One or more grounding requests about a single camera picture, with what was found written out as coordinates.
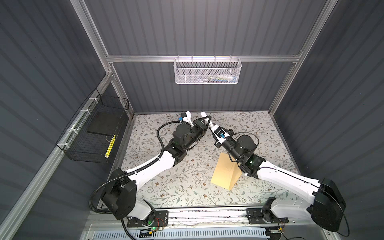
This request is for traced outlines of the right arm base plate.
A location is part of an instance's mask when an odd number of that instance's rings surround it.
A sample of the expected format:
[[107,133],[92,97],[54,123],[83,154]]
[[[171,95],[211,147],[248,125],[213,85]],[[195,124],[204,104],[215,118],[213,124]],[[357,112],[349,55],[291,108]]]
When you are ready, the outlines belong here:
[[262,208],[246,209],[246,217],[250,224],[287,224],[288,218],[278,218],[271,210]]

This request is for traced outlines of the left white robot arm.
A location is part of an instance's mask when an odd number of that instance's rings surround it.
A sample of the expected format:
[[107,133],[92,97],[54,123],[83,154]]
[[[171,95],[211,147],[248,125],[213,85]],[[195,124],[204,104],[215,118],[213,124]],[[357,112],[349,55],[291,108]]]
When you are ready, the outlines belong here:
[[[163,124],[157,130],[157,138],[161,144],[158,156],[128,171],[117,169],[110,179],[100,187],[103,190],[101,200],[108,211],[100,210],[102,214],[112,214],[117,220],[125,217],[139,219],[150,225],[155,218],[156,210],[145,200],[137,198],[138,190],[158,174],[179,164],[205,135],[211,116],[201,117],[193,122],[186,118]],[[167,125],[178,124],[173,132],[173,138],[164,145],[160,130]]]

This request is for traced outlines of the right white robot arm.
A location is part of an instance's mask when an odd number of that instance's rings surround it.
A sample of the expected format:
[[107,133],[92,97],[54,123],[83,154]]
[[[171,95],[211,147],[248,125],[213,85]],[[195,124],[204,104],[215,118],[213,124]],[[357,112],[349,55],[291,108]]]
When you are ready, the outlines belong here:
[[272,224],[288,223],[290,219],[312,220],[325,230],[339,231],[346,202],[333,181],[310,179],[277,167],[254,154],[256,145],[247,135],[234,140],[218,134],[214,139],[215,145],[224,147],[246,176],[273,183],[301,198],[299,202],[278,202],[269,197],[256,218]]

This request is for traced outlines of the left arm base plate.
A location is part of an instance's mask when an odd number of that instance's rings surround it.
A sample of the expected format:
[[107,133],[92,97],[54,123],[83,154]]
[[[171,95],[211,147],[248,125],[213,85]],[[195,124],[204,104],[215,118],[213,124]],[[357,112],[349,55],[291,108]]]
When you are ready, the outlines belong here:
[[157,211],[150,214],[146,219],[139,220],[138,218],[128,217],[128,228],[141,228],[141,227],[166,227],[168,225],[169,211]]

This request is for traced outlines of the tan paper envelope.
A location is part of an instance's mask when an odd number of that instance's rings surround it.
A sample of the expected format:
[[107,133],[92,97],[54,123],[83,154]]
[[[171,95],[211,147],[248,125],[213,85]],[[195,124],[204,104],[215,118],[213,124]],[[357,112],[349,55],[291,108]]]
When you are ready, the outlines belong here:
[[242,171],[237,163],[231,162],[228,154],[221,153],[211,178],[211,183],[230,191],[241,175]]

